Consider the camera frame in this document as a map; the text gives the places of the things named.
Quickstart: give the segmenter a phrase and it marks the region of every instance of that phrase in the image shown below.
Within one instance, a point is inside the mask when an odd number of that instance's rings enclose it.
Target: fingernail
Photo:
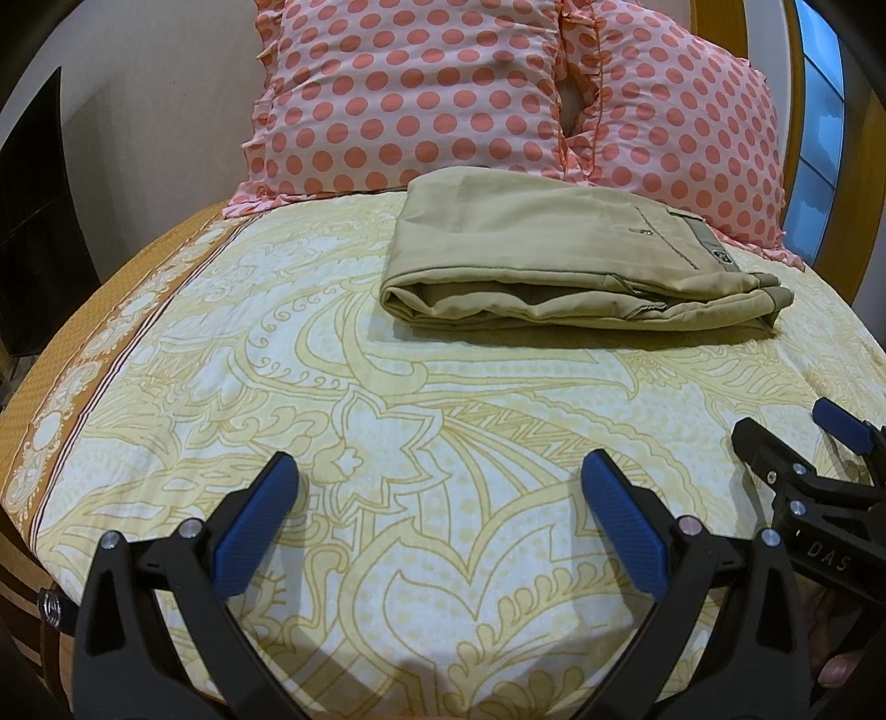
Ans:
[[[842,658],[836,658],[825,665],[819,675],[819,685],[827,688],[840,687],[846,682],[851,663]]]

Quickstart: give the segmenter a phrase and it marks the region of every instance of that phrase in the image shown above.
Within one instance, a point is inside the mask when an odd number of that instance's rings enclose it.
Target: window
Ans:
[[[812,264],[828,227],[840,175],[845,95],[836,33],[804,0],[797,0],[797,12],[805,55],[805,117],[784,243]]]

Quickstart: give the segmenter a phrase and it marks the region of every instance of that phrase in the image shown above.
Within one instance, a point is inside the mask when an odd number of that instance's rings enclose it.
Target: dark cabinet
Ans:
[[[99,286],[67,183],[61,68],[0,149],[0,340],[39,353]]]

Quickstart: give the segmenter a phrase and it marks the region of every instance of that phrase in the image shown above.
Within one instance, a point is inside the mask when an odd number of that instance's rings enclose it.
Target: bed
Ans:
[[[214,205],[150,244],[0,417],[0,498],[77,601],[105,530],[166,535],[288,451],[299,499],[230,607],[312,716],[568,716],[651,602],[588,511],[581,459],[604,448],[674,515],[752,536],[770,497],[731,450],[734,423],[859,480],[810,409],[826,396],[886,418],[886,356],[814,271],[739,248],[742,270],[796,295],[772,333],[410,328],[378,305],[405,194],[229,219]]]

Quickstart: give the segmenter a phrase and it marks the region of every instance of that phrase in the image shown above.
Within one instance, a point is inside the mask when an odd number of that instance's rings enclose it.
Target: polka dot pillow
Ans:
[[[558,0],[256,0],[266,92],[225,215],[473,165],[563,178]]]
[[[702,215],[726,242],[786,264],[778,124],[765,77],[660,12],[565,0],[567,72],[589,78],[568,178]]]

